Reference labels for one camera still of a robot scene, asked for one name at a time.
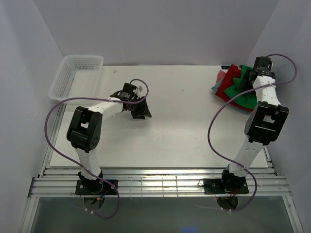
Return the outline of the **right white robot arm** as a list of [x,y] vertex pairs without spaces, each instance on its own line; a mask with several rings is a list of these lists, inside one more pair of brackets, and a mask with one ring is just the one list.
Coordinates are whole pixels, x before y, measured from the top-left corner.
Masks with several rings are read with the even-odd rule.
[[277,98],[276,77],[271,68],[269,57],[257,57],[253,69],[246,71],[242,78],[241,91],[256,88],[253,93],[257,103],[246,122],[242,147],[234,162],[222,172],[219,186],[226,193],[246,186],[246,170],[264,146],[276,141],[289,114],[289,109],[282,106]]

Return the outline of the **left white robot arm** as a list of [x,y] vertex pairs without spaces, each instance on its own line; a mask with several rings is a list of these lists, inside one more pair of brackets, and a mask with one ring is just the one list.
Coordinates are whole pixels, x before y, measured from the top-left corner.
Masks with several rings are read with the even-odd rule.
[[125,83],[121,91],[110,95],[108,101],[100,102],[94,106],[75,109],[67,131],[67,140],[78,154],[82,165],[79,179],[92,194],[98,194],[103,189],[103,176],[98,164],[95,148],[98,146],[102,131],[102,122],[115,114],[124,111],[131,112],[134,119],[151,117],[145,96],[141,95],[142,87],[131,82]]

